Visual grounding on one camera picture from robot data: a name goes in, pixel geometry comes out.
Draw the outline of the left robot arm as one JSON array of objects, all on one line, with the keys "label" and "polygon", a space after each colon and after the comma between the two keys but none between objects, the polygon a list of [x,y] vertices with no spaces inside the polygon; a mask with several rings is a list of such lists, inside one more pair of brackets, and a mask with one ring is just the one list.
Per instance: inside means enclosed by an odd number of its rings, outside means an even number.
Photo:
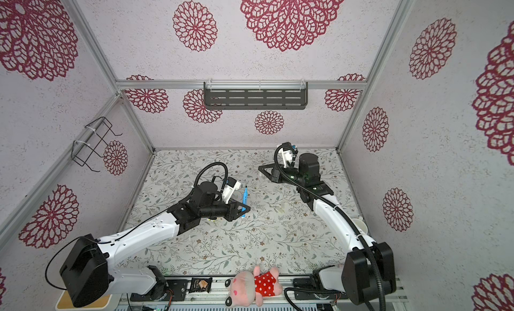
[{"label": "left robot arm", "polygon": [[60,276],[75,308],[88,306],[103,296],[138,294],[153,300],[167,291],[167,280],[155,266],[119,268],[137,252],[177,237],[197,227],[202,219],[221,217],[234,221],[250,206],[224,199],[212,182],[202,182],[190,194],[136,227],[99,239],[80,236],[60,268]]}]

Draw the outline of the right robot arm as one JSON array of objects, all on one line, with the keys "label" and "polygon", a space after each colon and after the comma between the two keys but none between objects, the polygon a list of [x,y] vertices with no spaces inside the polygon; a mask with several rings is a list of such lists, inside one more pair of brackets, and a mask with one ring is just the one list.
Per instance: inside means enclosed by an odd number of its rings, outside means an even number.
[{"label": "right robot arm", "polygon": [[340,207],[333,190],[321,178],[317,155],[298,154],[293,148],[279,147],[274,162],[258,170],[271,182],[296,187],[302,202],[320,217],[346,251],[342,266],[319,268],[311,276],[311,294],[332,294],[364,304],[369,310],[377,300],[386,310],[386,296],[396,291],[394,253],[385,242],[378,243]]}]

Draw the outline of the blue highlighter pen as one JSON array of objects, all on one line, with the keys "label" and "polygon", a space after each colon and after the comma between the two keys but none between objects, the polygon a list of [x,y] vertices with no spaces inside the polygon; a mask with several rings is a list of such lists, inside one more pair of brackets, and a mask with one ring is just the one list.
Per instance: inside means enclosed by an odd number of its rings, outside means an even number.
[{"label": "blue highlighter pen", "polygon": [[247,204],[247,202],[248,202],[248,188],[247,188],[247,187],[245,187],[245,189],[244,189],[244,194],[243,194],[243,198],[242,198],[242,204],[246,205],[246,204]]}]

